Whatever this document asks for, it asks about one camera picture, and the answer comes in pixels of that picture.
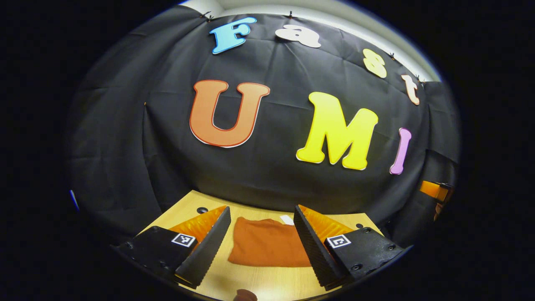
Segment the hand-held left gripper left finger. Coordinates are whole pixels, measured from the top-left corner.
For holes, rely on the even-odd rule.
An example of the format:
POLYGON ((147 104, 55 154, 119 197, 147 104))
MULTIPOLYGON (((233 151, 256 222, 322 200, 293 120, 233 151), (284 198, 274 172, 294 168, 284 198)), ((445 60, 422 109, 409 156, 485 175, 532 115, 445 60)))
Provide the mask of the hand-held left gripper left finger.
POLYGON ((230 208, 222 206, 170 229, 153 225, 112 249, 159 278, 196 289, 214 261, 230 223, 230 208))

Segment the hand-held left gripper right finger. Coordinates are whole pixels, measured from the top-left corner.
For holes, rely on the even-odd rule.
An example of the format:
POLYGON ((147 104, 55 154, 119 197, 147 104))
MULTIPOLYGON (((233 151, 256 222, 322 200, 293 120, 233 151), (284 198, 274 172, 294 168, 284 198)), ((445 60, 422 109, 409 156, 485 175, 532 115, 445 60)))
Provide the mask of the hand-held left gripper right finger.
POLYGON ((320 286, 326 290, 359 283, 408 251, 372 227, 350 229, 300 204, 293 222, 320 286))

